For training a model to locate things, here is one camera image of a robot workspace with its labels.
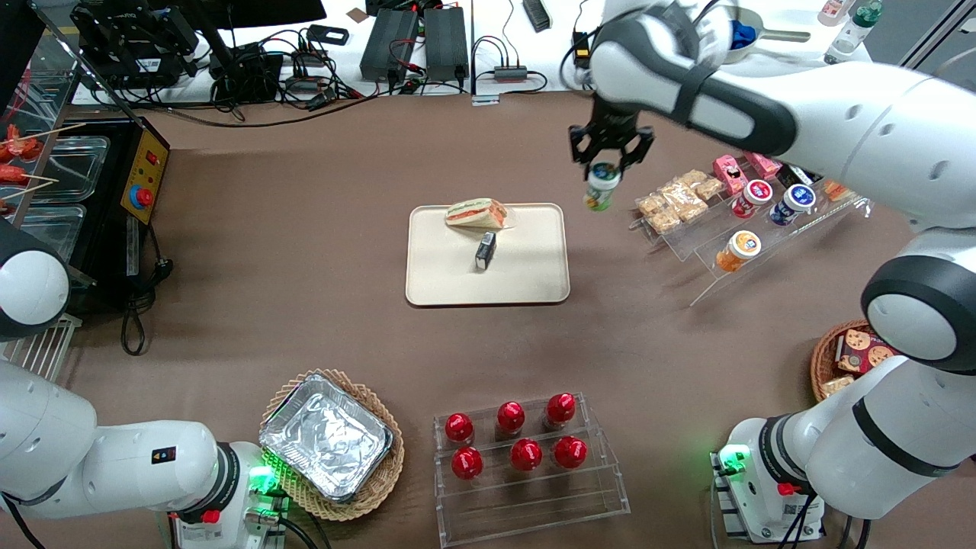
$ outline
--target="table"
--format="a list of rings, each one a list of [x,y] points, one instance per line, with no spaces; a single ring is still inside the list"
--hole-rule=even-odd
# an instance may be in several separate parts
[[[359,61],[362,52],[366,47],[370,31],[373,28],[375,18],[369,18],[361,23],[356,23],[346,14],[354,8],[362,8],[361,0],[323,0],[327,19],[317,21],[319,24],[339,26],[349,30],[349,41],[344,46],[332,46],[327,48],[329,55],[336,60],[338,74],[343,81],[359,92],[369,95],[376,90],[374,82],[367,82],[362,79],[359,71]],[[782,3],[771,0],[727,0],[723,4],[741,5],[744,8],[751,8],[762,13],[765,24],[769,28],[784,30],[807,30],[812,37],[809,42],[804,44],[792,44],[787,42],[777,42],[774,40],[762,40],[755,47],[755,53],[749,55],[739,63],[726,65],[725,69],[734,74],[771,76],[777,74],[787,74],[805,70],[808,68],[822,66],[822,57],[827,51],[831,41],[834,40],[839,29],[836,27],[826,27],[817,22],[816,12],[823,5],[823,0],[796,0],[788,8],[784,8]],[[466,34],[468,45],[473,40],[485,34],[492,34],[502,37],[503,27],[508,18],[510,6],[505,0],[457,0],[458,6],[465,10],[465,17],[468,21]],[[471,6],[474,9],[474,38],[472,38],[470,28]],[[532,28],[521,7],[520,0],[513,0],[514,13],[511,21],[506,28],[506,35],[510,38],[513,49],[520,54],[522,64],[528,69],[535,70],[544,74],[548,80],[546,91],[565,90],[559,82],[559,65],[563,56],[569,49],[572,30],[577,17],[579,17],[578,28],[580,30],[593,30],[600,21],[603,13],[603,0],[589,0],[582,6],[576,1],[548,2],[547,7],[552,18],[552,28],[543,32],[536,33]],[[307,24],[291,24],[278,26],[265,26],[254,28],[241,28],[231,36],[230,31],[222,30],[221,37],[229,47],[236,39],[237,44],[247,44],[260,41],[279,30],[299,30],[307,27]],[[296,40],[294,33],[281,36],[293,43]],[[266,45],[270,51],[290,52],[294,48],[282,42],[271,42]],[[201,40],[197,48],[196,56],[206,54],[206,42]],[[474,67],[478,74],[485,70],[490,70],[498,64],[498,53],[494,48],[482,47],[476,53]],[[856,59],[869,61],[870,57],[864,47],[857,51]],[[412,63],[420,66],[426,64],[426,57],[423,48],[415,50]],[[566,68],[567,75],[570,73],[572,63]],[[312,69],[313,74],[325,74],[325,69]],[[286,63],[282,71],[282,79],[291,75],[291,66]],[[182,77],[177,85],[162,90],[159,99],[163,103],[202,103],[209,99],[210,88],[214,80],[206,70],[202,70],[195,77]],[[528,83],[504,84],[497,83],[489,78],[483,78],[478,83],[479,94],[499,94],[505,91],[531,89],[538,86],[541,82],[533,78]],[[465,89],[470,90],[470,80],[465,83]],[[429,86],[425,89],[426,95],[451,95],[458,93],[456,90],[447,87]],[[105,93],[99,94],[103,102],[107,101]],[[128,94],[130,100],[135,100],[138,96]],[[79,87],[73,102],[77,105],[96,105],[95,98],[87,88]]]
[[[244,110],[255,122],[301,115]],[[628,202],[728,149],[660,117],[642,120],[658,135],[647,160],[629,171],[617,203],[594,213],[583,206],[565,139],[590,104],[571,94],[511,96],[490,108],[464,97],[394,97],[262,130],[148,116],[174,147],[154,223],[176,262],[145,319],[149,352],[122,353],[117,319],[86,322],[62,382],[106,425],[196,420],[219,440],[256,441],[282,384],[309,368],[345,370],[396,417],[406,461],[375,513],[328,526],[337,549],[436,549],[432,418],[567,390],[592,402],[632,514],[471,549],[711,547],[709,450],[744,418],[810,405],[815,341],[860,316],[863,284],[911,238],[904,219],[883,208],[869,220],[848,216],[689,309],[702,287],[697,272],[627,230]],[[423,127],[438,128],[435,139],[422,141]],[[410,212],[484,194],[562,207],[565,303],[406,303]],[[809,291],[784,312],[779,304],[798,287]],[[974,488],[967,462],[878,521],[871,546],[968,549]],[[830,514],[829,537],[804,547],[835,547],[841,526]],[[50,549],[162,547],[144,510],[31,527]],[[4,514],[0,546],[28,549]]]

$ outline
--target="foil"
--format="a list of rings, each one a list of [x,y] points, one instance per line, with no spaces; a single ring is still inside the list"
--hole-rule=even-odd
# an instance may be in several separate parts
[[[345,391],[312,374],[274,410],[260,441],[324,497],[348,503],[386,457],[393,432]]]

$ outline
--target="red emergency button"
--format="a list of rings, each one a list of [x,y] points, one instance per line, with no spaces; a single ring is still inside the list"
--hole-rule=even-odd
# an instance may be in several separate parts
[[[780,495],[786,497],[788,495],[793,495],[800,491],[799,486],[793,486],[790,483],[779,483],[776,485],[776,489],[780,492]]]
[[[139,189],[136,191],[136,202],[145,207],[152,204],[152,191],[149,189]]]
[[[200,520],[205,525],[215,525],[221,520],[221,512],[217,509],[209,509],[200,515]]]

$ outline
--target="wicker basket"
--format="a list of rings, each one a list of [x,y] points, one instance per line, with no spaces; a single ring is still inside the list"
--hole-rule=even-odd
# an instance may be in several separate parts
[[[851,320],[831,328],[831,331],[827,332],[827,335],[822,337],[813,349],[813,356],[810,357],[810,383],[813,385],[813,395],[817,401],[827,397],[821,389],[821,384],[850,373],[838,369],[834,364],[834,358],[837,355],[837,337],[852,328],[874,334],[867,320]]]
[[[267,411],[262,419],[262,426],[271,413],[277,409],[278,405],[295,389],[298,384],[305,381],[305,378],[313,373],[317,373],[335,383],[351,397],[366,406],[371,412],[376,414],[381,421],[393,432],[393,446],[389,453],[380,463],[379,467],[370,475],[366,484],[356,493],[355,499],[348,504],[338,504],[322,497],[318,489],[310,483],[304,476],[296,473],[285,462],[268,450],[264,451],[264,460],[274,469],[275,476],[281,487],[288,495],[301,505],[312,515],[327,521],[351,521],[357,519],[370,511],[376,509],[383,503],[383,500],[393,491],[396,480],[400,478],[403,471],[403,433],[396,424],[396,420],[390,415],[386,406],[380,402],[376,393],[370,391],[365,385],[353,384],[346,377],[344,372],[339,370],[310,370],[288,382],[271,399],[267,406]]]

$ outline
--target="red sphere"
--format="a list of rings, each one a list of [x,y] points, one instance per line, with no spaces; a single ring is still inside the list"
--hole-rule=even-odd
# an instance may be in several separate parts
[[[498,408],[498,427],[506,433],[517,433],[525,423],[525,410],[518,402],[506,402]]]
[[[454,452],[451,458],[451,471],[462,481],[470,481],[481,474],[484,463],[481,461],[481,452],[465,446]]]
[[[532,471],[543,462],[543,449],[531,439],[519,439],[511,447],[511,466],[519,471]]]
[[[560,467],[576,469],[587,460],[587,444],[576,437],[563,437],[552,448],[552,457]]]
[[[462,413],[452,414],[444,424],[444,434],[455,443],[469,442],[474,435],[474,424],[471,418]]]
[[[546,404],[546,418],[550,423],[565,423],[576,414],[576,399],[569,393],[562,393],[549,399]]]

